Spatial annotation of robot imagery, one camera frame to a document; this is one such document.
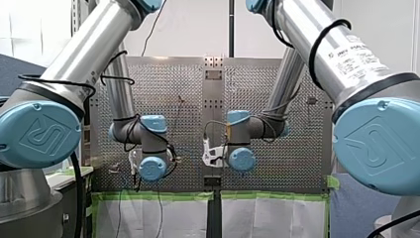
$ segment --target black cable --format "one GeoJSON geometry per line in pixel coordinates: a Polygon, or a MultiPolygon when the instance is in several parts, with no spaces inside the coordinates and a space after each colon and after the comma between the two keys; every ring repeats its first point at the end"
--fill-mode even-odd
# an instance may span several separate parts
{"type": "Polygon", "coordinates": [[[415,217],[418,217],[418,216],[420,216],[420,210],[411,212],[410,214],[407,214],[405,216],[401,216],[400,218],[398,218],[396,220],[393,220],[389,223],[386,223],[383,226],[381,226],[381,227],[377,228],[376,230],[372,231],[367,238],[374,238],[377,235],[380,235],[380,232],[382,232],[384,230],[387,230],[387,229],[389,229],[393,226],[396,226],[396,225],[398,225],[398,224],[400,224],[404,221],[407,221],[407,220],[413,219],[415,217]]]}
{"type": "Polygon", "coordinates": [[[61,84],[61,85],[72,85],[72,86],[88,88],[90,89],[90,93],[89,95],[87,95],[85,100],[89,100],[96,93],[96,88],[88,83],[79,83],[79,82],[64,81],[64,80],[46,80],[46,79],[41,78],[39,74],[19,74],[18,77],[20,79],[24,79],[27,81],[34,81],[34,82],[40,82],[40,83],[55,83],[55,84],[61,84]]]}
{"type": "Polygon", "coordinates": [[[0,98],[0,107],[2,107],[4,103],[6,103],[7,99],[9,98],[0,98]]]}
{"type": "Polygon", "coordinates": [[[124,143],[123,143],[124,152],[131,152],[138,146],[138,144],[134,144],[133,147],[131,147],[130,149],[127,149],[127,144],[131,143],[130,136],[134,132],[134,129],[136,128],[137,123],[140,122],[140,115],[139,114],[136,114],[135,118],[136,118],[136,120],[133,122],[132,126],[130,128],[127,128],[126,139],[124,140],[124,143]]]}
{"type": "Polygon", "coordinates": [[[175,169],[176,169],[177,166],[178,166],[178,163],[177,162],[174,162],[172,169],[168,173],[166,173],[166,175],[164,175],[162,178],[165,179],[168,176],[170,176],[175,171],[175,169]]]}
{"type": "Polygon", "coordinates": [[[124,187],[120,190],[120,195],[118,198],[118,226],[117,226],[117,234],[115,235],[115,238],[118,238],[118,235],[120,234],[120,228],[121,228],[121,197],[123,195],[124,189],[128,186],[127,180],[124,178],[124,176],[121,174],[120,169],[118,168],[117,173],[121,176],[121,179],[124,181],[124,187]]]}
{"type": "Polygon", "coordinates": [[[275,25],[275,6],[277,6],[277,1],[272,0],[272,6],[271,6],[271,27],[272,27],[272,30],[274,31],[274,34],[278,38],[279,41],[281,41],[287,47],[294,48],[294,46],[291,43],[287,42],[284,39],[283,34],[281,33],[281,31],[279,31],[277,29],[277,27],[275,25]]]}
{"type": "Polygon", "coordinates": [[[160,189],[159,189],[158,183],[157,183],[157,200],[158,200],[158,204],[160,206],[160,222],[159,222],[159,225],[158,225],[158,230],[157,230],[157,236],[156,236],[156,238],[158,238],[158,236],[160,235],[161,228],[163,226],[163,205],[161,204],[160,189]]]}
{"type": "Polygon", "coordinates": [[[164,7],[164,5],[166,4],[166,2],[167,2],[167,1],[168,1],[168,0],[164,0],[164,1],[163,1],[163,4],[162,4],[162,5],[161,5],[161,7],[160,7],[160,11],[158,11],[158,13],[157,13],[157,17],[155,18],[154,24],[152,25],[152,29],[151,29],[151,31],[149,32],[148,37],[146,38],[146,41],[145,41],[145,46],[143,47],[143,51],[142,51],[142,57],[145,55],[146,48],[148,47],[148,42],[149,42],[149,39],[151,38],[152,33],[153,33],[153,32],[154,32],[154,30],[155,30],[155,26],[157,25],[158,18],[160,17],[161,12],[163,11],[163,7],[164,7]]]}
{"type": "Polygon", "coordinates": [[[309,62],[308,62],[308,67],[309,67],[309,74],[312,77],[312,81],[314,82],[314,84],[319,87],[320,89],[323,90],[321,84],[318,81],[318,78],[315,75],[315,57],[316,57],[316,53],[318,51],[319,46],[322,43],[322,40],[324,40],[324,38],[328,35],[328,33],[339,26],[346,26],[347,28],[351,29],[352,28],[352,24],[347,21],[346,19],[339,19],[334,21],[330,26],[324,28],[324,30],[321,31],[321,33],[319,34],[318,38],[315,40],[314,45],[312,46],[311,52],[309,54],[309,62]]]}
{"type": "MultiPolygon", "coordinates": [[[[128,52],[127,51],[121,51],[116,53],[111,59],[109,59],[108,64],[106,67],[109,66],[109,64],[111,64],[114,60],[116,60],[118,57],[120,57],[121,55],[126,55],[128,52]]],[[[126,80],[129,81],[130,85],[134,85],[136,82],[129,77],[124,77],[124,76],[113,76],[113,75],[104,75],[103,73],[101,74],[101,83],[102,85],[106,86],[104,78],[109,78],[109,79],[120,79],[120,80],[126,80]]]]}
{"type": "Polygon", "coordinates": [[[115,235],[115,238],[118,238],[118,235],[120,234],[120,227],[121,227],[121,196],[123,195],[123,190],[120,191],[120,196],[118,198],[118,226],[117,226],[117,234],[115,235]]]}
{"type": "Polygon", "coordinates": [[[76,180],[76,227],[74,231],[74,238],[80,238],[83,219],[83,177],[81,176],[76,153],[73,152],[70,158],[74,167],[74,177],[76,180]]]}

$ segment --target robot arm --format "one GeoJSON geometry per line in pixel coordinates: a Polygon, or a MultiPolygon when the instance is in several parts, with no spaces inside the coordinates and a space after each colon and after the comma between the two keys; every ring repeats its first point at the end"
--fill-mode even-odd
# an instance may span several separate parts
{"type": "MultiPolygon", "coordinates": [[[[47,82],[24,81],[0,107],[0,164],[40,169],[68,158],[80,140],[83,102],[92,93],[89,88],[95,85],[127,33],[138,29],[160,5],[159,0],[101,1],[41,76],[47,82]]],[[[115,59],[107,70],[127,76],[125,58],[115,59]]],[[[151,157],[151,162],[145,164],[145,179],[161,178],[167,144],[164,117],[135,117],[127,82],[107,81],[115,119],[110,130],[112,138],[123,143],[143,143],[144,153],[151,157]],[[132,127],[132,133],[126,140],[128,127],[132,127]]]]}
{"type": "Polygon", "coordinates": [[[247,7],[268,20],[274,12],[277,28],[333,100],[334,150],[345,169],[378,191],[420,194],[419,77],[381,63],[320,0],[248,0],[247,7]]]}

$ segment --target white wall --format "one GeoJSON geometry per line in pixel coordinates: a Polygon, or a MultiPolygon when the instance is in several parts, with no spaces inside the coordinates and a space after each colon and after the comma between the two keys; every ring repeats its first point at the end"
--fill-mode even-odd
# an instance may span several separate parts
{"type": "MultiPolygon", "coordinates": [[[[260,15],[236,0],[235,55],[281,58],[285,50],[260,15]]],[[[68,42],[70,0],[0,0],[0,54],[49,65],[68,42]]],[[[420,70],[418,0],[336,0],[335,13],[381,60],[398,71],[420,70]]],[[[168,0],[149,41],[146,56],[203,57],[228,54],[228,0],[168,0]]],[[[139,56],[157,14],[126,38],[139,56]]]]}
{"type": "MultiPolygon", "coordinates": [[[[140,56],[157,13],[128,35],[130,55],[140,56]]],[[[281,58],[285,47],[272,33],[265,19],[250,13],[245,0],[235,8],[235,57],[281,58]]],[[[157,21],[145,56],[227,56],[229,52],[228,0],[168,0],[157,21]]]]}
{"type": "Polygon", "coordinates": [[[0,0],[0,54],[49,65],[70,39],[70,0],[0,0]]]}

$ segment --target perforated metal panel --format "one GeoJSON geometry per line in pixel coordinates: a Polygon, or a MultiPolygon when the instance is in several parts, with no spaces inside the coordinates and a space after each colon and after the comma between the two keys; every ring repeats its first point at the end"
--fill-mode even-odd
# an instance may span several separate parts
{"type": "MultiPolygon", "coordinates": [[[[224,59],[221,68],[224,73],[222,81],[225,82],[224,96],[218,100],[223,101],[224,109],[217,113],[216,110],[204,113],[203,107],[206,105],[203,101],[206,98],[203,91],[220,90],[220,87],[209,87],[209,80],[203,84],[203,59],[131,58],[128,63],[131,77],[136,81],[133,93],[137,111],[143,115],[164,115],[168,124],[168,139],[182,156],[182,162],[175,173],[159,186],[169,191],[204,189],[204,172],[208,170],[203,170],[201,161],[203,124],[219,118],[217,113],[225,115],[228,110],[246,109],[255,114],[261,112],[279,67],[278,59],[224,59]]],[[[131,187],[128,154],[123,152],[123,145],[108,139],[112,115],[104,87],[101,87],[98,101],[102,163],[96,170],[94,189],[131,187]],[[123,172],[109,173],[109,169],[117,163],[121,164],[123,172]]],[[[244,175],[229,169],[215,171],[223,176],[223,189],[322,192],[325,187],[323,175],[328,172],[328,154],[331,151],[328,146],[323,149],[325,138],[331,140],[331,134],[324,126],[331,126],[325,114],[326,108],[330,106],[323,92],[312,84],[306,73],[300,92],[291,106],[291,135],[270,145],[254,140],[252,146],[258,158],[257,168],[244,175]],[[308,105],[308,97],[316,98],[317,103],[308,105]]],[[[143,185],[143,189],[149,188],[156,187],[143,185]]]]}
{"type": "MultiPolygon", "coordinates": [[[[159,184],[161,190],[202,190],[202,134],[201,85],[202,59],[150,59],[128,58],[138,113],[161,114],[166,117],[167,138],[176,148],[182,161],[174,173],[159,184]]],[[[108,139],[112,123],[111,110],[105,87],[99,96],[101,168],[96,172],[95,190],[114,190],[133,185],[130,177],[128,153],[123,145],[108,139]],[[112,174],[109,169],[121,163],[122,173],[112,174]]],[[[143,183],[142,189],[156,189],[143,183]]]]}
{"type": "MultiPolygon", "coordinates": [[[[277,60],[225,60],[225,113],[228,110],[250,110],[258,114],[268,102],[278,71],[277,60]]],[[[321,192],[323,173],[324,93],[303,74],[298,96],[291,105],[291,134],[273,144],[253,140],[258,160],[251,173],[224,171],[224,189],[262,189],[296,192],[321,192]],[[308,98],[315,97],[315,105],[308,98]]]]}

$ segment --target green tape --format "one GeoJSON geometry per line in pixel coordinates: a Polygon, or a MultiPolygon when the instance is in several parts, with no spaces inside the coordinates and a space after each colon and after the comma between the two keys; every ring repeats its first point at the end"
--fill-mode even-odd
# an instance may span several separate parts
{"type": "Polygon", "coordinates": [[[272,198],[281,200],[326,201],[328,194],[300,194],[278,191],[222,191],[222,199],[272,198]]]}
{"type": "Polygon", "coordinates": [[[327,186],[338,190],[340,188],[340,181],[333,176],[327,176],[327,186]]]}
{"type": "Polygon", "coordinates": [[[86,207],[86,217],[90,216],[92,214],[92,206],[86,207]]]}
{"type": "Polygon", "coordinates": [[[98,205],[99,205],[99,200],[98,199],[94,199],[93,198],[93,194],[92,194],[92,205],[91,205],[91,209],[92,209],[92,235],[93,238],[96,238],[96,219],[98,218],[98,205]]]}

